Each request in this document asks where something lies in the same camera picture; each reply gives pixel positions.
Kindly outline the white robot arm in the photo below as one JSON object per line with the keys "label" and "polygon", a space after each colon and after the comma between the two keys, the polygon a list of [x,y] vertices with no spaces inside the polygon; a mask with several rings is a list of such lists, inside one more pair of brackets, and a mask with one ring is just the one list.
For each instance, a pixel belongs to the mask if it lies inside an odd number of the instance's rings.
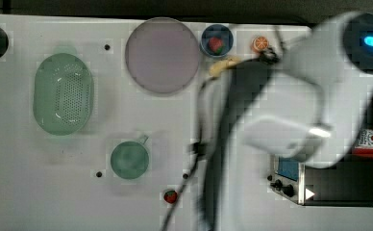
{"label": "white robot arm", "polygon": [[327,168],[357,138],[373,94],[373,14],[344,13],[312,30],[274,67],[243,62],[230,75],[204,188],[211,231],[232,231],[244,144],[260,153]]}

